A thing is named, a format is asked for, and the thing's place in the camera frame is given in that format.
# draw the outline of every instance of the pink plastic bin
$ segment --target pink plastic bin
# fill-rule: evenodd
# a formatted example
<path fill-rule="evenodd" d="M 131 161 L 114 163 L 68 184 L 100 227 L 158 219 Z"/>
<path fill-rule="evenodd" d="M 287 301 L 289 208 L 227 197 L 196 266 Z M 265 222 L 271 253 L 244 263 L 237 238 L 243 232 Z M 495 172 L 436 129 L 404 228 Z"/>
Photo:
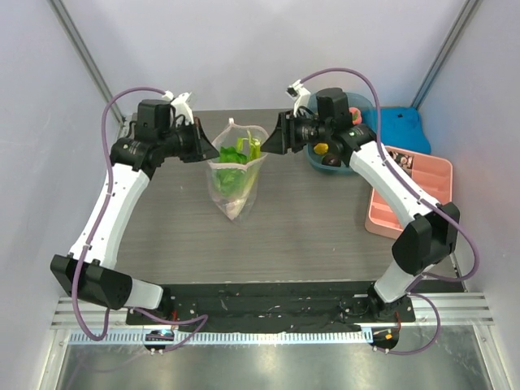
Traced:
<path fill-rule="evenodd" d="M 415 183 L 442 204 L 452 200 L 453 166 L 450 161 L 389 146 L 387 150 L 414 156 L 412 179 Z M 374 189 L 370 195 L 365 228 L 370 233 L 390 238 L 397 238 L 403 231 L 390 206 Z"/>

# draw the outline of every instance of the produce bag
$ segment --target produce bag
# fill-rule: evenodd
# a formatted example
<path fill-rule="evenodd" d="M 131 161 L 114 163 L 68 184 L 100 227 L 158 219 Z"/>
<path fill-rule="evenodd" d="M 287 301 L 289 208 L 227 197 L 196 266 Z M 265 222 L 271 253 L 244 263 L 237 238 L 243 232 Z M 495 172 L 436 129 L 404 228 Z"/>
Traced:
<path fill-rule="evenodd" d="M 243 220 L 254 204 L 258 173 L 267 156 L 260 146 L 267 138 L 263 128 L 239 126 L 230 118 L 213 141 L 220 156 L 208 161 L 210 196 L 231 221 Z"/>

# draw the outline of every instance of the green vegetable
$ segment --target green vegetable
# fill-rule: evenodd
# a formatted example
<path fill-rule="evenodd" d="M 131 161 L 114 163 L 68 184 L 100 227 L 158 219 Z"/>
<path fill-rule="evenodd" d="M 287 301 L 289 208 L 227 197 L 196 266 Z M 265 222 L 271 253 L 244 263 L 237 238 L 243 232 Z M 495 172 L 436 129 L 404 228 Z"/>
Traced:
<path fill-rule="evenodd" d="M 260 140 L 253 138 L 249 131 L 247 133 L 247 138 L 239 138 L 236 140 L 236 148 L 233 146 L 229 148 L 220 147 L 219 163 L 245 165 L 262 156 Z M 244 141 L 249 143 L 249 156 L 240 153 L 244 150 Z M 225 197 L 242 196 L 253 187 L 254 179 L 256 178 L 256 173 L 254 175 L 249 174 L 249 178 L 247 175 L 248 172 L 241 169 L 218 169 L 215 177 L 215 186 Z"/>

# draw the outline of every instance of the blue tray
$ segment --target blue tray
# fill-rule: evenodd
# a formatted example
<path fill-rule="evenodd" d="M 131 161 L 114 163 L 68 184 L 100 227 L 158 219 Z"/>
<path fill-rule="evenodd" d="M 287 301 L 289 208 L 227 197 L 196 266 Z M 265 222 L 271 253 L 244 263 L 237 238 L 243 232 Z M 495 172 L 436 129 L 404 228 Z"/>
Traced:
<path fill-rule="evenodd" d="M 361 111 L 363 123 L 375 131 L 376 115 L 372 103 L 356 93 L 346 93 L 349 105 L 357 107 Z M 316 97 L 313 95 L 309 101 L 309 108 L 317 110 Z M 383 143 L 388 146 L 413 150 L 415 152 L 430 154 L 431 147 L 424 136 L 419 113 L 414 108 L 395 107 L 381 110 L 381 133 Z M 310 165 L 316 170 L 326 174 L 349 175 L 354 173 L 349 167 L 341 163 L 341 167 L 329 167 L 322 164 L 323 156 L 316 154 L 312 145 L 305 148 L 305 156 Z"/>

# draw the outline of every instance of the white wall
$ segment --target white wall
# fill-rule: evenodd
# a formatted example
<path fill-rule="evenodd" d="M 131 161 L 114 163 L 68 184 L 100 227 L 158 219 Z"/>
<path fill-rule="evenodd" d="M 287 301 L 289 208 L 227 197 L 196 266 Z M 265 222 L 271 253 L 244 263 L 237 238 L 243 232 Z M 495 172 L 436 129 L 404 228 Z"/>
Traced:
<path fill-rule="evenodd" d="M 352 67 L 408 106 L 463 0 L 66 0 L 114 92 L 193 91 L 199 110 L 290 106 L 289 83 Z M 355 78 L 312 81 L 367 94 Z M 122 103 L 124 112 L 137 100 Z"/>
<path fill-rule="evenodd" d="M 484 291 L 520 375 L 520 2 L 484 1 L 424 102 L 432 151 L 454 165 L 454 199 L 482 254 Z M 473 261 L 462 240 L 457 255 Z"/>
<path fill-rule="evenodd" d="M 47 2 L 2 9 L 0 387 L 28 390 L 60 294 L 50 260 L 76 240 L 104 178 L 103 101 Z"/>

